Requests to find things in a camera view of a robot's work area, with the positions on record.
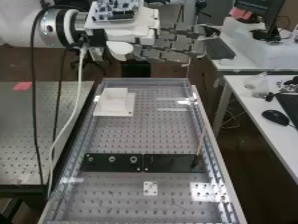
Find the white cable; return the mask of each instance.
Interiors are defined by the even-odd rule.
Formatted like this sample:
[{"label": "white cable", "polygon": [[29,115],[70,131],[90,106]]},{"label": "white cable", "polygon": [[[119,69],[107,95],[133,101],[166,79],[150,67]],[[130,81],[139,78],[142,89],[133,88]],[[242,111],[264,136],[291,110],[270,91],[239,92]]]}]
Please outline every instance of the white cable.
[{"label": "white cable", "polygon": [[246,113],[246,111],[243,111],[242,113],[236,114],[234,117],[231,117],[227,121],[223,122],[223,124],[220,125],[220,127],[228,123],[232,119],[235,119],[236,117],[239,117],[243,113]]},{"label": "white cable", "polygon": [[54,161],[54,158],[51,158],[51,153],[53,153],[53,149],[54,149],[54,146],[58,142],[58,139],[61,138],[73,118],[74,118],[74,115],[75,115],[75,112],[77,112],[77,106],[78,106],[78,100],[79,100],[79,95],[81,95],[81,76],[82,76],[82,60],[83,60],[83,57],[85,57],[85,54],[86,54],[86,46],[83,45],[82,48],[79,49],[79,63],[78,63],[78,80],[77,80],[77,96],[75,96],[75,103],[74,103],[74,108],[73,108],[73,111],[71,111],[71,115],[53,141],[53,144],[49,148],[49,186],[47,186],[47,198],[50,196],[50,188],[51,188],[51,182],[53,182],[53,161]]},{"label": "white cable", "polygon": [[226,112],[230,114],[232,120],[236,122],[236,125],[230,126],[230,127],[223,127],[223,126],[222,126],[222,129],[235,129],[235,128],[239,128],[239,122],[238,122],[236,119],[234,118],[234,114],[232,114],[228,110],[226,110]]}]

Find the floor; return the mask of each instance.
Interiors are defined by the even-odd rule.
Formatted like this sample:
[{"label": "floor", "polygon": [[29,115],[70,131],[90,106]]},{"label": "floor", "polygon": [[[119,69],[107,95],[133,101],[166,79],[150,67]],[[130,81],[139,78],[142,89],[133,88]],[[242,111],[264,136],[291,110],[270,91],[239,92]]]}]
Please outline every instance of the floor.
[{"label": "floor", "polygon": [[[61,53],[61,50],[53,49],[35,50],[35,70],[39,81],[58,79],[57,65]],[[26,48],[0,47],[0,81],[30,80],[27,54]],[[69,62],[74,59],[75,55],[67,54],[63,80],[75,80],[75,69],[69,66]],[[102,66],[109,77],[119,76],[117,62],[105,63]],[[174,64],[151,66],[152,77],[183,77],[184,72],[184,68]],[[86,66],[83,78],[85,80],[102,78],[102,73],[95,66]],[[228,110],[234,115],[242,112],[236,101],[230,104]],[[296,185],[247,115],[239,116],[236,121],[238,128],[220,130],[218,144],[247,222],[251,224],[298,223]],[[34,224],[35,220],[35,213],[22,204],[13,224]]]}]

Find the perforated metal surface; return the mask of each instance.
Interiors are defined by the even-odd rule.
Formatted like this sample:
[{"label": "perforated metal surface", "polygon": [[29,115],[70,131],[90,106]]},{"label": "perforated metal surface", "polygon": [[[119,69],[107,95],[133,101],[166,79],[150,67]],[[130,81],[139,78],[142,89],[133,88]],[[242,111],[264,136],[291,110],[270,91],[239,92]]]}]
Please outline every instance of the perforated metal surface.
[{"label": "perforated metal surface", "polygon": [[[188,182],[207,183],[202,174],[83,173],[66,207],[66,220],[118,223],[219,222],[216,205],[192,201]],[[143,182],[155,181],[158,194],[143,195]]]},{"label": "perforated metal surface", "polygon": [[190,112],[176,103],[184,101],[184,89],[134,87],[129,91],[135,93],[134,116],[98,118],[90,152],[194,154]]},{"label": "perforated metal surface", "polygon": [[[91,117],[90,108],[43,223],[238,223],[207,136],[206,173],[79,171],[86,152],[192,154],[198,147],[203,121],[184,79],[109,80],[98,93],[105,87],[135,93],[134,116]],[[143,195],[146,181],[158,184],[155,196]]]},{"label": "perforated metal surface", "polygon": [[[91,82],[82,84],[78,112],[83,105]],[[31,129],[31,99],[30,89],[14,91],[15,83],[0,83],[0,185],[39,184],[37,173],[37,159],[33,148]],[[59,103],[58,127],[63,126],[74,106],[77,84],[62,84]],[[57,96],[57,83],[37,83],[37,119],[38,119],[38,145],[43,179],[47,177],[47,150],[51,144],[53,118]],[[61,153],[62,146],[71,128],[67,129],[55,147],[55,157]]]}]

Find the electronic device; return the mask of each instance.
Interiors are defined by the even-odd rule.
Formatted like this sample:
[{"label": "electronic device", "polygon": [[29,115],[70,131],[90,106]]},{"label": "electronic device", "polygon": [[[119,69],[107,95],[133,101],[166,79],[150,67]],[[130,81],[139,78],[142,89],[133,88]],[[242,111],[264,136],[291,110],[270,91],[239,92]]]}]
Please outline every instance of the electronic device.
[{"label": "electronic device", "polygon": [[141,4],[141,0],[98,0],[91,19],[94,22],[131,20],[137,15]]},{"label": "electronic device", "polygon": [[290,119],[287,118],[287,116],[276,110],[263,111],[262,116],[267,120],[270,120],[271,122],[274,122],[282,126],[287,126],[290,124]]},{"label": "electronic device", "polygon": [[278,93],[275,97],[294,126],[298,128],[298,95]]},{"label": "electronic device", "polygon": [[254,39],[268,42],[280,41],[276,18],[283,4],[284,0],[238,0],[235,2],[236,8],[248,10],[263,17],[266,30],[252,30]]},{"label": "electronic device", "polygon": [[206,45],[207,55],[212,60],[234,59],[235,52],[230,49],[220,38],[206,39],[202,42]]}]

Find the white block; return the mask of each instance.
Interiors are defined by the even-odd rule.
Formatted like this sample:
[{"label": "white block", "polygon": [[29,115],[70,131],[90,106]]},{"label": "white block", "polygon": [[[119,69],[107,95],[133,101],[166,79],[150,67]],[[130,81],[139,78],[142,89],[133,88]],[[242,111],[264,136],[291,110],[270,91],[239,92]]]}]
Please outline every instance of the white block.
[{"label": "white block", "polygon": [[134,93],[126,88],[105,88],[99,96],[93,116],[131,117],[134,110]]}]

